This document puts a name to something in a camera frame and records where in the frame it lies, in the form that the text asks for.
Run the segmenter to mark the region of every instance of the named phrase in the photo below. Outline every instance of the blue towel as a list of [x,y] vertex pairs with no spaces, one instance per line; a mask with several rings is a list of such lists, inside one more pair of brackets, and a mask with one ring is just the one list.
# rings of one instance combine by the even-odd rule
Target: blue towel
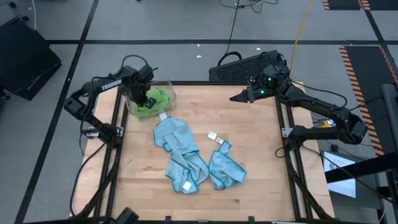
[[231,145],[224,141],[210,158],[209,171],[211,183],[216,190],[236,187],[243,183],[246,171],[229,156]]
[[199,156],[198,145],[187,124],[179,119],[166,118],[154,129],[156,146],[171,152],[166,176],[172,179],[173,189],[191,194],[209,176],[208,167]]

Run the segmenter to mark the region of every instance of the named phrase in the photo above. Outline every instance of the concrete floor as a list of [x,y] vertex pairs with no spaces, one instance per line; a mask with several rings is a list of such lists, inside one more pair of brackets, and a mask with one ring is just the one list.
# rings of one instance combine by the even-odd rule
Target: concrete floor
[[[47,40],[79,40],[93,3],[97,0],[36,0],[37,30]],[[233,4],[233,0],[224,0]],[[33,18],[30,1],[16,1],[19,14]],[[240,9],[233,39],[294,40],[307,5],[306,0],[284,0],[278,5],[265,4],[260,14],[250,8]],[[398,40],[397,29],[390,29],[398,19],[396,11],[372,12],[383,37]],[[160,40],[156,44],[85,44],[71,80],[66,80],[76,44],[53,44],[51,49],[61,58],[62,67],[32,100],[17,96],[0,101],[0,217],[13,223],[27,184],[42,148],[54,109],[65,82],[68,92],[80,88],[92,76],[115,72],[127,54],[138,54],[153,67],[159,67],[156,80],[208,80],[208,69],[225,53],[226,44],[211,40],[227,40],[234,10],[210,0],[134,0],[100,1],[88,31],[87,40]],[[185,40],[190,44],[168,44],[161,40]],[[209,40],[197,44],[195,40]],[[321,1],[314,1],[303,30],[303,40],[377,40],[364,11],[326,11]],[[243,57],[258,54],[257,48],[276,49],[290,62],[293,45],[234,44]],[[398,46],[389,46],[398,58]],[[132,67],[142,62],[128,60]],[[295,56],[294,79],[306,85],[337,91],[347,96],[347,107],[357,104],[343,66],[338,45],[299,45]],[[307,90],[307,93],[339,103],[333,96]],[[25,222],[67,218],[68,203],[82,156],[78,147],[79,122],[61,112],[53,134],[36,190]],[[321,149],[329,145],[319,142]],[[366,146],[340,147],[357,156],[374,157]],[[375,210],[347,207],[332,199],[336,216],[342,220],[376,223]]]

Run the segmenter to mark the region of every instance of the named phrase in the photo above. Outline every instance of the white label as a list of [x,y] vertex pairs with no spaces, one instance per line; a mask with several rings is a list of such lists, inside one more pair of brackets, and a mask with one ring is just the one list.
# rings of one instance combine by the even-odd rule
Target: white label
[[104,90],[110,89],[110,88],[112,88],[114,86],[117,86],[119,84],[122,84],[122,80],[121,79],[113,81],[113,82],[108,83],[108,84],[105,84],[105,85],[101,86],[101,88],[102,88],[102,91],[104,91]]
[[184,190],[189,190],[191,188],[192,184],[189,183],[188,181],[185,181],[185,184],[182,186]]
[[163,121],[164,119],[166,119],[167,118],[167,114],[166,114],[166,112],[161,112],[160,114],[159,114],[159,117],[160,117],[160,119]]
[[214,133],[213,131],[209,131],[209,133],[207,134],[207,137],[209,137],[212,140],[215,140],[217,137],[217,134]]
[[219,144],[223,144],[224,140],[217,138],[216,142],[218,142]]

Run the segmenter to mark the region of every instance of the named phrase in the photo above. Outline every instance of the green object in bowl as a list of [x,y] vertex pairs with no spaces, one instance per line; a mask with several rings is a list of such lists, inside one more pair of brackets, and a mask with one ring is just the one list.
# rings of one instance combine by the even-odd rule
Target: green object in bowl
[[145,106],[138,106],[135,102],[131,102],[132,104],[132,111],[130,111],[133,115],[138,117],[141,116],[148,116],[152,113],[158,113],[159,110],[164,110],[170,104],[170,96],[167,93],[167,90],[164,88],[156,88],[150,89],[147,92],[147,97],[153,98],[156,100],[155,105],[149,109]]

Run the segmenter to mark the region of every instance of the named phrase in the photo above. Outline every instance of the wooden tabletop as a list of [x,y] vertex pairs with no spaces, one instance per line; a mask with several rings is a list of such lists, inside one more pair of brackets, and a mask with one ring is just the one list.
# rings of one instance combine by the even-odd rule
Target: wooden tabletop
[[[199,185],[195,194],[176,194],[171,180],[165,176],[170,154],[154,145],[152,131],[159,116],[138,121],[127,118],[113,216],[125,207],[133,209],[140,220],[220,220],[293,221],[294,212],[284,159],[276,158],[275,150],[282,146],[275,99],[268,98],[253,104],[230,102],[229,97],[241,92],[243,86],[174,86],[177,107],[168,111],[172,118],[184,120],[192,130],[199,146],[199,154],[208,163],[219,144],[207,138],[209,131],[228,140],[231,157],[247,170],[244,183],[226,190],[213,189],[210,179]],[[116,89],[102,93],[95,116],[110,123]],[[124,103],[121,103],[119,119]],[[294,108],[295,124],[312,126],[310,112]],[[89,140],[85,159],[101,142]],[[305,145],[318,151],[316,141]],[[82,210],[98,188],[105,149],[92,158],[82,170],[76,188],[73,208]],[[334,216],[333,207],[318,155],[301,150],[309,191],[325,211]],[[301,216],[305,217],[302,194],[298,191]]]

